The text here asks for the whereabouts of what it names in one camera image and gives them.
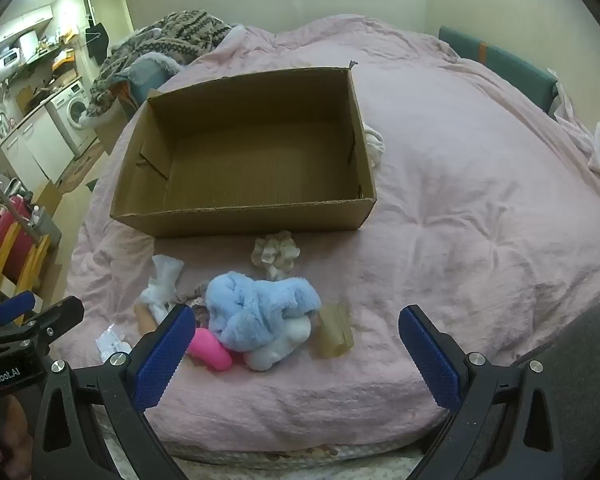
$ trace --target pink bedsheet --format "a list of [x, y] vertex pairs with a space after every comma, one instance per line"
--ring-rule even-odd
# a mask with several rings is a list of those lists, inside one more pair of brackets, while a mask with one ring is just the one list
[[[291, 450], [415, 439], [443, 412], [398, 338], [403, 306], [419, 304], [463, 349], [508, 364], [600, 302], [600, 179], [557, 123], [432, 36], [361, 16], [277, 35], [247, 27], [162, 89], [350, 60], [363, 119], [386, 143], [378, 204], [357, 232], [295, 234], [294, 272], [324, 301], [350, 303], [355, 346], [333, 360], [304, 348], [265, 373], [212, 374], [184, 359], [147, 412], [166, 443]], [[112, 322], [138, 338], [133, 305], [154, 252], [185, 261], [182, 293], [228, 270], [261, 277], [253, 237], [154, 248], [109, 218], [134, 124], [94, 190], [72, 259], [68, 293], [86, 315], [58, 350], [73, 367], [99, 364], [94, 339]]]

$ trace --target blue plush toy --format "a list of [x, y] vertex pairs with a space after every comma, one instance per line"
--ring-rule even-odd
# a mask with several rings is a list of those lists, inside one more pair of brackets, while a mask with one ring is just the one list
[[223, 346], [250, 352], [283, 331], [284, 319], [320, 308], [320, 297], [304, 278], [255, 281], [239, 272], [211, 280], [206, 288], [209, 330]]

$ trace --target white cabinet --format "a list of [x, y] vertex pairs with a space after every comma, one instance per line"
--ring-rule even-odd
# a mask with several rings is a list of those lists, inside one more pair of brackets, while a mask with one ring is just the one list
[[36, 163], [55, 184], [69, 163], [74, 160], [74, 152], [69, 148], [46, 108], [42, 107], [34, 113], [20, 130], [20, 135]]
[[33, 158], [33, 153], [20, 137], [20, 132], [11, 135], [0, 146], [0, 150], [3, 151], [20, 181], [30, 191], [35, 191], [47, 181], [46, 175], [36, 163], [36, 159]]
[[15, 41], [18, 36], [21, 36], [34, 28], [38, 30], [39, 27], [45, 25], [45, 22], [51, 21], [53, 16], [54, 13], [51, 6], [46, 6], [32, 10], [23, 16], [18, 16], [10, 22], [3, 23], [0, 25], [0, 43], [11, 38]]
[[39, 25], [42, 22], [48, 22], [53, 18], [53, 16], [54, 14], [51, 10], [51, 6], [32, 10], [22, 17], [22, 28], [31, 28]]
[[0, 42], [18, 34], [23, 29], [23, 22], [22, 16], [19, 16], [10, 22], [0, 25]]

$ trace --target washing machine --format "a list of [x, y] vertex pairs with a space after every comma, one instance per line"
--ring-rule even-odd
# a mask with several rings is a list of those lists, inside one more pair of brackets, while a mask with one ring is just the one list
[[92, 128], [83, 128], [78, 121], [87, 109], [89, 98], [80, 80], [62, 90], [46, 104], [46, 110], [66, 143], [79, 158], [96, 139]]

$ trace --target patterned knit blanket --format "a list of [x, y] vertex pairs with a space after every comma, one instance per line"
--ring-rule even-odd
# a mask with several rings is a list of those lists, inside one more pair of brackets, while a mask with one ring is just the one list
[[159, 22], [142, 29], [112, 53], [100, 68], [91, 86], [87, 118], [103, 115], [115, 102], [109, 91], [113, 78], [131, 66], [142, 54], [158, 52], [186, 65], [211, 52], [229, 33], [231, 27], [209, 15], [206, 10], [173, 12]]

